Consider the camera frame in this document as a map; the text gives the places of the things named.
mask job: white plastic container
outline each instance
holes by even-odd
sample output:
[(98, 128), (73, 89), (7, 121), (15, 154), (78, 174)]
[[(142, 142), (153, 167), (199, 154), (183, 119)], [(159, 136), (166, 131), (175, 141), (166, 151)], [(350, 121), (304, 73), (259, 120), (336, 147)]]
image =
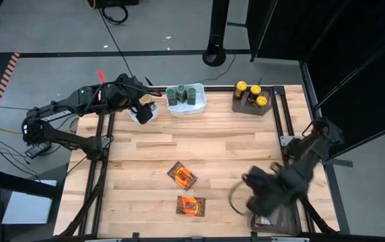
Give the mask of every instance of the white plastic container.
[[(205, 94), (204, 86), (200, 83), (188, 84), (188, 85), (184, 85), (184, 86), (185, 86), (185, 89), (187, 91), (191, 87), (195, 88), (195, 90), (196, 90), (195, 105), (188, 105), (186, 103), (186, 101), (182, 104), (178, 100), (178, 105), (170, 106), (170, 105), (168, 105), (168, 100), (166, 98), (167, 108), (169, 109), (171, 115), (182, 116), (182, 115), (187, 115), (187, 114), (198, 114), (198, 113), (205, 111), (205, 106), (206, 106), (207, 102), (206, 102), (206, 94)], [(177, 86), (167, 87), (166, 92), (169, 88), (176, 88), (176, 87)]]
[[(154, 119), (156, 119), (156, 118), (158, 117), (158, 106), (157, 106), (156, 104), (153, 104), (153, 105), (151, 106), (151, 110), (152, 110), (152, 118), (151, 118), (149, 121), (147, 121), (146, 124), (147, 124), (148, 122), (151, 122), (152, 120), (154, 120)], [(138, 125), (142, 125), (142, 124), (140, 124), (139, 121), (137, 120), (136, 114), (133, 113), (133, 111), (131, 111), (130, 109), (128, 109), (128, 113), (130, 114), (131, 119), (133, 119)]]

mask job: orange striped tape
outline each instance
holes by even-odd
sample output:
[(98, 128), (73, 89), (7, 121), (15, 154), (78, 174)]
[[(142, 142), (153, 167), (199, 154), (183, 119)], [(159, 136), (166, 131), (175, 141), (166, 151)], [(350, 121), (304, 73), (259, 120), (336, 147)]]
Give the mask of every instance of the orange striped tape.
[(19, 58), (19, 53), (13, 53), (12, 54), (12, 56), (10, 57), (9, 64), (7, 65), (7, 68), (4, 71), (4, 75), (1, 78), (1, 81), (0, 81), (0, 102), (1, 102), (1, 98), (3, 97), (4, 91), (7, 89), (7, 84), (9, 84), (11, 74), (13, 73), (13, 70), (15, 69), (18, 58)]

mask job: gray floor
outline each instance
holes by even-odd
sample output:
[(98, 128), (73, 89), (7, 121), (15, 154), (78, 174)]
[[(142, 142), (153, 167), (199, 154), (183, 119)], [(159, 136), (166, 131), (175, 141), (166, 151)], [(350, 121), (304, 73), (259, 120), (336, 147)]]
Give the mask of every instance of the gray floor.
[[(228, 19), (244, 22), (247, 1), (231, 0)], [(211, 1), (141, 0), (129, 7), (130, 18), (121, 26), (110, 26), (122, 50), (202, 50), (209, 35)], [(244, 28), (227, 27), (227, 48), (248, 48)], [(0, 8), (0, 52), (89, 52), (115, 51), (116, 48), (97, 11), (83, 1), (4, 1)], [(129, 66), (140, 80), (148, 77), (154, 85), (191, 83), (213, 78), (224, 72), (232, 55), (220, 67), (208, 67), (201, 56), (127, 57)], [(258, 60), (236, 56), (228, 74), (208, 84), (233, 84), (239, 80), (262, 84), (302, 84), (300, 68), (293, 61)], [(97, 70), (107, 79), (127, 73), (120, 57), (20, 58), (1, 101), (2, 106), (32, 108), (51, 100), (67, 97), (83, 86), (98, 83)], [(0, 108), (0, 126), (19, 130), (25, 111)], [(19, 152), (27, 149), (20, 135), (0, 131), (0, 139)], [(29, 167), (37, 173), (61, 169), (70, 152), (60, 149), (47, 157), (38, 157)], [(385, 136), (374, 140), (341, 159), (354, 162), (354, 168), (337, 167), (337, 179), (351, 232), (385, 235)], [(0, 170), (29, 177), (0, 156)], [(64, 176), (52, 172), (53, 179)], [(53, 224), (24, 233), (14, 241), (35, 239), (50, 234)]]

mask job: wooden table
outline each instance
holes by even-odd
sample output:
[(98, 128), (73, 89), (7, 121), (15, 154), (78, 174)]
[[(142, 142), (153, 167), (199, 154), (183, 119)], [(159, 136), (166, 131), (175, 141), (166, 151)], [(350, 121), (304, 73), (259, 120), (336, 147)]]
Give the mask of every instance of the wooden table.
[[(301, 85), (286, 85), (291, 120), (296, 135), (310, 123)], [(164, 97), (154, 100), (160, 107), (158, 118), (140, 126), (127, 112), (116, 114), (100, 217), (99, 238), (131, 237), (247, 237), (246, 219), (228, 204), (228, 192), (253, 165), (270, 172), (281, 161), (272, 111), (264, 116), (234, 113), (231, 92), (207, 92), (207, 107), (201, 114), (173, 117)], [(279, 112), (285, 135), (283, 109)], [(80, 119), (77, 134), (96, 133), (96, 115)], [(69, 169), (84, 157), (74, 151)], [(189, 191), (179, 187), (167, 171), (180, 161), (197, 177)], [(83, 204), (89, 161), (78, 165), (67, 177), (54, 234), (62, 232)], [(179, 195), (206, 198), (205, 217), (176, 214)], [(246, 210), (250, 195), (246, 186), (234, 194), (234, 205)], [(315, 169), (309, 199), (323, 219), (339, 229), (326, 176), (321, 165)], [(87, 232), (94, 209), (90, 209)], [(302, 228), (307, 231), (302, 206)]]

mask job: orange package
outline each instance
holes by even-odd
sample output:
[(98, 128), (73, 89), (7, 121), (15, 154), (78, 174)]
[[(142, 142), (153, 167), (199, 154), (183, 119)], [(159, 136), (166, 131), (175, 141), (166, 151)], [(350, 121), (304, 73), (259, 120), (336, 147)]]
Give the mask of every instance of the orange package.
[(181, 188), (184, 188), (187, 191), (195, 181), (197, 181), (197, 177), (179, 161), (167, 172), (167, 175), (169, 175)]
[(177, 214), (191, 216), (205, 216), (206, 198), (192, 196), (178, 196)]

